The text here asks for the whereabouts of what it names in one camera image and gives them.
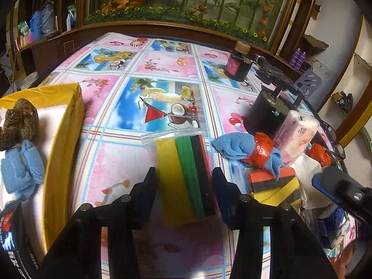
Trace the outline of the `black cylindrical container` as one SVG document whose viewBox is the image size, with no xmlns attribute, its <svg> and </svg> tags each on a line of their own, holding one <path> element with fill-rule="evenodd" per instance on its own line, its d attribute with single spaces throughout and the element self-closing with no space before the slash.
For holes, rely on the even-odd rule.
<svg viewBox="0 0 372 279">
<path fill-rule="evenodd" d="M 290 111 L 289 102 L 282 96 L 263 88 L 243 119 L 245 130 L 255 135 L 264 133 L 272 140 Z"/>
</svg>

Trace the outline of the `artificial flower display panel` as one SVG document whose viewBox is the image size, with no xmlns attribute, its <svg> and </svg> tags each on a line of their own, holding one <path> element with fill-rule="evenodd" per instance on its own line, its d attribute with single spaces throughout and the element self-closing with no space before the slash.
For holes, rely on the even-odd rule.
<svg viewBox="0 0 372 279">
<path fill-rule="evenodd" d="M 289 0 L 87 0 L 85 23 L 165 21 L 215 30 L 267 48 Z"/>
</svg>

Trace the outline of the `bagged multicolour sponge pack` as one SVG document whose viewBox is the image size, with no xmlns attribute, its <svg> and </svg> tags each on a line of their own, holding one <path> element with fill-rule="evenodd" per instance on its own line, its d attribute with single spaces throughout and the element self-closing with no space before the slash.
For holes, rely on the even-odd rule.
<svg viewBox="0 0 372 279">
<path fill-rule="evenodd" d="M 148 133 L 141 142 L 156 164 L 165 226 L 184 226 L 216 215 L 211 169 L 201 129 Z"/>
</svg>

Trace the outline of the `unbagged multicolour sponge block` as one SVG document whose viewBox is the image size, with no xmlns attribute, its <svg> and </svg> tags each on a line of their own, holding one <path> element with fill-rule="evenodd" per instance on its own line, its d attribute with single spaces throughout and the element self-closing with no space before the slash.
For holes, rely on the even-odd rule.
<svg viewBox="0 0 372 279">
<path fill-rule="evenodd" d="M 279 179 L 270 172 L 260 169 L 247 174 L 249 195 L 264 205 L 277 207 L 289 203 L 293 207 L 301 205 L 299 181 L 293 168 L 280 169 Z"/>
</svg>

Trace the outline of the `pink tissue pack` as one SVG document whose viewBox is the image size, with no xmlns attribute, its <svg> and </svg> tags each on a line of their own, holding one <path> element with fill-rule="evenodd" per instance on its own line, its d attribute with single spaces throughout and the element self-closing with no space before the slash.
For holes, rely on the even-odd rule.
<svg viewBox="0 0 372 279">
<path fill-rule="evenodd" d="M 317 133 L 319 125 L 319 121 L 312 116 L 289 111 L 274 137 L 274 147 L 280 151 L 284 166 L 297 160 Z"/>
</svg>

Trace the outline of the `dark bottle pink label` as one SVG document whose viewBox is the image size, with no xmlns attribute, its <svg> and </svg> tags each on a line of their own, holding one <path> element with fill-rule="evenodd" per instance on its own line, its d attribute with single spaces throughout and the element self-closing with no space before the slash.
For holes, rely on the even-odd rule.
<svg viewBox="0 0 372 279">
<path fill-rule="evenodd" d="M 242 41 L 236 42 L 224 67 L 224 73 L 228 78 L 237 82 L 243 82 L 246 79 L 252 66 L 252 60 L 248 57 L 249 51 L 249 44 Z"/>
</svg>

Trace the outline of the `brown knitted item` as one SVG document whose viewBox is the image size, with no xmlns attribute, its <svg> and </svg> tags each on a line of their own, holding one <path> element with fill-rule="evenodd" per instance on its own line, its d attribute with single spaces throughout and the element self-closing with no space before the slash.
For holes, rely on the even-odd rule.
<svg viewBox="0 0 372 279">
<path fill-rule="evenodd" d="M 39 117 L 36 107 L 27 99 L 20 98 L 12 109 L 5 113 L 1 127 L 1 151 L 11 149 L 23 140 L 38 136 Z"/>
</svg>

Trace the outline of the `yellow taped storage box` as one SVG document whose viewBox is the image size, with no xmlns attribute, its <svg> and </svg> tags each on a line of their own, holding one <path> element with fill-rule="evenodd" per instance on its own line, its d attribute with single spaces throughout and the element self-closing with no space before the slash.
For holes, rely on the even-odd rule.
<svg viewBox="0 0 372 279">
<path fill-rule="evenodd" d="M 40 263 L 69 220 L 71 171 L 84 103 L 78 83 L 55 84 L 1 98 L 1 115 L 20 98 L 36 107 L 40 123 L 33 143 L 45 167 L 44 182 L 22 205 L 27 237 Z"/>
</svg>

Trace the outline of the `black printed packet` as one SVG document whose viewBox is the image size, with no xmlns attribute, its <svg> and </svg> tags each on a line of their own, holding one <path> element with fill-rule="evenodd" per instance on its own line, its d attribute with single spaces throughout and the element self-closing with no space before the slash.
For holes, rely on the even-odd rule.
<svg viewBox="0 0 372 279">
<path fill-rule="evenodd" d="M 33 278 L 39 265 L 28 240 L 21 201 L 6 204 L 1 212 L 1 249 L 20 278 Z"/>
</svg>

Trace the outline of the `plain blue towel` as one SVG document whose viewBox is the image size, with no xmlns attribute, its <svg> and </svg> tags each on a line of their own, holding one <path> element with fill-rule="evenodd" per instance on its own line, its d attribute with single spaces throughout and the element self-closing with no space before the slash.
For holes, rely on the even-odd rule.
<svg viewBox="0 0 372 279">
<path fill-rule="evenodd" d="M 22 202 L 35 192 L 37 185 L 44 182 L 45 168 L 38 149 L 29 140 L 23 140 L 19 147 L 12 147 L 1 159 L 1 177 L 8 194 Z"/>
</svg>

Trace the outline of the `purple spray cans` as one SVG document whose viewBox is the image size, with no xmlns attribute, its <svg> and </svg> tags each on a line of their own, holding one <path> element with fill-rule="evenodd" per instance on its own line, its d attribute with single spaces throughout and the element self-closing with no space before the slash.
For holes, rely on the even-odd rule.
<svg viewBox="0 0 372 279">
<path fill-rule="evenodd" d="M 291 67 L 293 67 L 296 70 L 300 70 L 301 66 L 303 65 L 304 61 L 306 59 L 306 53 L 302 52 L 300 48 L 297 48 L 290 61 L 289 64 Z"/>
</svg>

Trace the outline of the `blue towel with red bag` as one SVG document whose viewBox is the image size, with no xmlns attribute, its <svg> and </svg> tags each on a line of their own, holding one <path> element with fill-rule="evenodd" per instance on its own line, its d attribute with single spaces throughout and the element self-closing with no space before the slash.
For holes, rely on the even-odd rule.
<svg viewBox="0 0 372 279">
<path fill-rule="evenodd" d="M 282 154 L 266 134 L 257 132 L 253 136 L 243 132 L 227 133 L 215 138 L 211 144 L 222 157 L 264 169 L 276 180 L 279 179 L 280 168 L 283 166 Z"/>
</svg>

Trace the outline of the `black mini tripod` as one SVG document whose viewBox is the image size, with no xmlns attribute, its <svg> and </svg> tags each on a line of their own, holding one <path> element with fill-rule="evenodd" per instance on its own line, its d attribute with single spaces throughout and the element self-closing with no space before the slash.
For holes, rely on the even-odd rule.
<svg viewBox="0 0 372 279">
<path fill-rule="evenodd" d="M 289 104 L 289 108 L 292 110 L 298 109 L 303 97 L 299 94 L 299 91 L 294 88 L 292 80 L 279 68 L 271 65 L 263 56 L 256 55 L 255 62 L 259 65 L 259 69 L 256 70 L 256 76 L 261 82 L 267 85 L 273 84 L 276 87 L 274 90 L 274 95 L 276 96 L 278 96 L 281 91 L 285 90 L 296 95 L 295 101 Z"/>
</svg>

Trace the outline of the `blue bag on shelf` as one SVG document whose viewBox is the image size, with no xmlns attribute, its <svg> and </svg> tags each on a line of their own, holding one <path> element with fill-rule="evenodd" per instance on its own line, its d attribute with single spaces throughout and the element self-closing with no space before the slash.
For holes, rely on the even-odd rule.
<svg viewBox="0 0 372 279">
<path fill-rule="evenodd" d="M 32 42 L 38 42 L 56 31 L 54 18 L 54 6 L 52 3 L 47 3 L 41 11 L 34 12 L 30 20 Z"/>
</svg>

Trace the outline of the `black eyeglasses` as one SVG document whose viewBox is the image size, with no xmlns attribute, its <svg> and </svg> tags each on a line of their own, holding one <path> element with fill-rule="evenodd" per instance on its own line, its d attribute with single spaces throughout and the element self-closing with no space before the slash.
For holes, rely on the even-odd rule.
<svg viewBox="0 0 372 279">
<path fill-rule="evenodd" d="M 310 108 L 310 110 L 313 116 L 319 121 L 320 126 L 327 136 L 327 139 L 332 144 L 334 156 L 343 161 L 345 159 L 345 150 L 342 144 L 337 140 L 334 128 L 330 124 L 322 120 L 319 114 L 314 109 Z"/>
</svg>

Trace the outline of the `colourful printed tablecloth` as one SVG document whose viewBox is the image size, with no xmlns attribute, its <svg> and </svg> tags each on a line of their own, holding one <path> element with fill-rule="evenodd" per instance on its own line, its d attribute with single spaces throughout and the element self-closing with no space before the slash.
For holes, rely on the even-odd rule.
<svg viewBox="0 0 372 279">
<path fill-rule="evenodd" d="M 248 193 L 249 167 L 222 157 L 211 141 L 245 131 L 245 114 L 262 84 L 254 69 L 242 82 L 228 79 L 228 58 L 228 52 L 193 43 L 106 33 L 60 64 L 49 82 L 78 83 L 85 104 L 72 206 L 100 207 L 130 192 L 154 166 L 141 136 L 183 129 L 203 132 L 198 163 L 221 167 Z M 203 186 L 192 196 L 195 217 L 174 226 L 164 224 L 157 196 L 148 225 L 134 233 L 144 277 L 229 277 L 238 233 L 223 223 L 211 192 Z"/>
</svg>

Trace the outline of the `white cloth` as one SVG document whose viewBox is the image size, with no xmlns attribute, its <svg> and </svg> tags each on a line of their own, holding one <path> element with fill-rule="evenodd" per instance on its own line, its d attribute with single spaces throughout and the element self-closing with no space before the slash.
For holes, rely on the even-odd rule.
<svg viewBox="0 0 372 279">
<path fill-rule="evenodd" d="M 313 176 L 322 173 L 322 167 L 319 162 L 302 154 L 291 167 L 294 169 L 299 181 L 302 207 L 305 210 L 325 208 L 332 204 L 331 199 L 312 185 Z"/>
</svg>

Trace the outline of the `dark wooden cabinet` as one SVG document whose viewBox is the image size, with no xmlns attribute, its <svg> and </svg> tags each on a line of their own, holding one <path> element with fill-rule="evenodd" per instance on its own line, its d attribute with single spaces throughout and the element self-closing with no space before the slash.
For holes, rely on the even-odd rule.
<svg viewBox="0 0 372 279">
<path fill-rule="evenodd" d="M 109 33 L 122 33 L 146 38 L 165 38 L 196 43 L 223 50 L 232 50 L 238 38 L 215 30 L 163 21 L 108 21 L 75 28 L 55 37 L 40 40 L 16 52 L 32 54 L 40 74 L 47 74 L 81 47 Z"/>
</svg>

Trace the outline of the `red plastic bag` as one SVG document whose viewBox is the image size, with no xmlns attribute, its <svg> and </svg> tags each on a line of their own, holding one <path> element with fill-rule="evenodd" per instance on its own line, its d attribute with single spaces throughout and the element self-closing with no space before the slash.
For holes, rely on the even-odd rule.
<svg viewBox="0 0 372 279">
<path fill-rule="evenodd" d="M 313 144 L 306 152 L 307 156 L 316 160 L 321 167 L 330 166 L 332 159 L 320 144 Z"/>
</svg>

